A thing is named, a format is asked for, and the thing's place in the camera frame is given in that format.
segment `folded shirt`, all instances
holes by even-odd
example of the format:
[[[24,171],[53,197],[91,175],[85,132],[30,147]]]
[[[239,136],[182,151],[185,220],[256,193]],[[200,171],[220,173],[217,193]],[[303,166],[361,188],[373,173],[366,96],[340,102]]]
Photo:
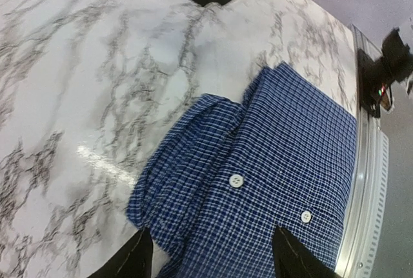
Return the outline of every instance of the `folded shirt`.
[[[356,119],[286,63],[243,102],[202,95],[169,131],[127,216],[170,256],[158,277],[275,277],[288,229],[333,269],[356,154]]]

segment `marble tabletop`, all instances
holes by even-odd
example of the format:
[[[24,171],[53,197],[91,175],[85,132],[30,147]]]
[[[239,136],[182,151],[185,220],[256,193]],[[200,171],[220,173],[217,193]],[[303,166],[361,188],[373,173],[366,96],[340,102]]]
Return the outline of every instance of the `marble tabletop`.
[[[311,0],[0,0],[0,277],[97,270],[194,99],[282,61],[356,114],[352,34]]]

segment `plaid fabric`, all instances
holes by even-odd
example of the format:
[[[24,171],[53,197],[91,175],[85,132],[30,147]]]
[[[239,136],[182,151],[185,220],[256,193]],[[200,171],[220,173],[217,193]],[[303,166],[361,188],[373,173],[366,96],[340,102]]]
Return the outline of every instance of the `plaid fabric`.
[[[334,268],[355,154],[355,118],[282,63],[242,104],[201,96],[149,160],[127,216],[171,256],[158,277],[275,277],[276,225]]]

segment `blue checkered shirt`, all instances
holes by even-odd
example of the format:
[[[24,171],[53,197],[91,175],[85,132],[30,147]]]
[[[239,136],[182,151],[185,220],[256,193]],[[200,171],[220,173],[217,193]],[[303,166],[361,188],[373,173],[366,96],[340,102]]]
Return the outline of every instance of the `blue checkered shirt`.
[[[241,104],[202,95],[150,158],[127,216],[170,256],[158,277],[274,278],[277,225],[334,268],[355,154],[356,119],[282,63]]]

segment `white button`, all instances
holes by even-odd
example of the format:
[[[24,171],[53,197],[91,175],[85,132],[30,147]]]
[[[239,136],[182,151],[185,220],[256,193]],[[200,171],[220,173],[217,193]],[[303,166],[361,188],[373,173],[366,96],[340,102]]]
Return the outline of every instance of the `white button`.
[[[241,175],[235,174],[230,177],[230,185],[234,188],[239,188],[244,184],[244,178]]]
[[[309,212],[309,211],[305,211],[305,212],[303,212],[302,214],[301,214],[301,220],[304,222],[304,223],[309,223],[310,222],[310,220],[311,220],[311,213]]]

